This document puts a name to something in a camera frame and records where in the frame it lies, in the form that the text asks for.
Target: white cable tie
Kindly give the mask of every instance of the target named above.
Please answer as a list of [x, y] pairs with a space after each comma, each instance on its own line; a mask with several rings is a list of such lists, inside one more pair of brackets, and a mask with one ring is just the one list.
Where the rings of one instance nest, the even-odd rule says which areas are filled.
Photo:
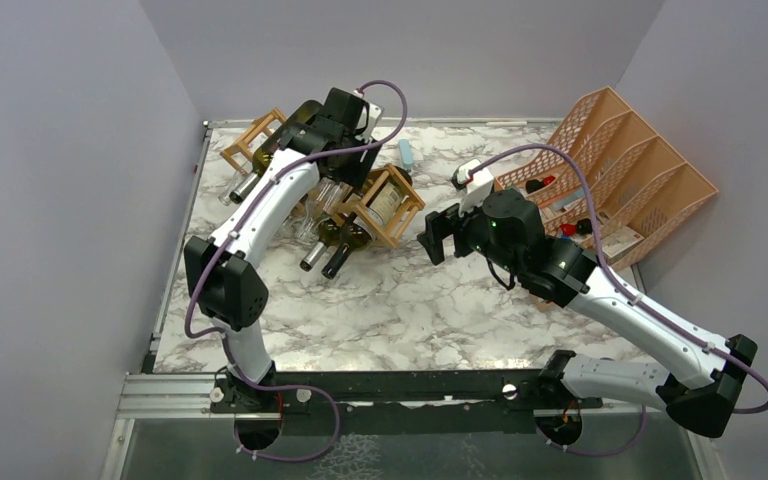
[[643, 294], [640, 292], [637, 292], [637, 295], [634, 297], [634, 299], [631, 301], [631, 306], [634, 307], [637, 305], [638, 302], [640, 302], [640, 299], [643, 298]]

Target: blue item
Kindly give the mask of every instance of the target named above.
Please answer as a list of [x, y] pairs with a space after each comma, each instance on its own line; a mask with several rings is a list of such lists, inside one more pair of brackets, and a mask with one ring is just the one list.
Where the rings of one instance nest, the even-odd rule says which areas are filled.
[[408, 172], [413, 170], [413, 153], [407, 140], [399, 140], [399, 154], [402, 156], [402, 168]]

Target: wine label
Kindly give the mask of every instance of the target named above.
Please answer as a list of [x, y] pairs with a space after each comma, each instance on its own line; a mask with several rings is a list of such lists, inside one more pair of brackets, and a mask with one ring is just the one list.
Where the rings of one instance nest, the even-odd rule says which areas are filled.
[[387, 222], [393, 218], [399, 205], [402, 204], [403, 198], [404, 196], [398, 187], [389, 182], [385, 183], [381, 187], [381, 192], [375, 197], [372, 204], [369, 205], [369, 216], [379, 226], [385, 227]]

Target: screw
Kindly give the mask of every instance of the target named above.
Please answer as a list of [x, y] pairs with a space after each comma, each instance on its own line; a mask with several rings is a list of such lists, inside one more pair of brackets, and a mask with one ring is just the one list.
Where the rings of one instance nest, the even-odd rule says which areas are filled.
[[221, 388], [215, 387], [210, 391], [210, 395], [208, 395], [208, 397], [210, 398], [211, 402], [219, 403], [225, 399], [225, 392], [223, 392]]
[[300, 389], [296, 390], [296, 400], [298, 400], [301, 403], [305, 403], [308, 400], [310, 400], [310, 397], [312, 395], [313, 394], [310, 393], [310, 390], [308, 390], [306, 388], [300, 388]]
[[517, 395], [517, 388], [516, 386], [508, 383], [504, 387], [502, 387], [502, 395], [507, 398], [508, 400], [513, 400], [516, 398]]

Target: red item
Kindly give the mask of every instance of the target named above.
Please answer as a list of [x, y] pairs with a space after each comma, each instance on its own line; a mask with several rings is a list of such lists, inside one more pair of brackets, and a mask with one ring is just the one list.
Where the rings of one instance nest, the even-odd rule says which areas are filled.
[[564, 235], [571, 237], [575, 235], [575, 225], [570, 225], [569, 223], [562, 223], [561, 231], [564, 232]]

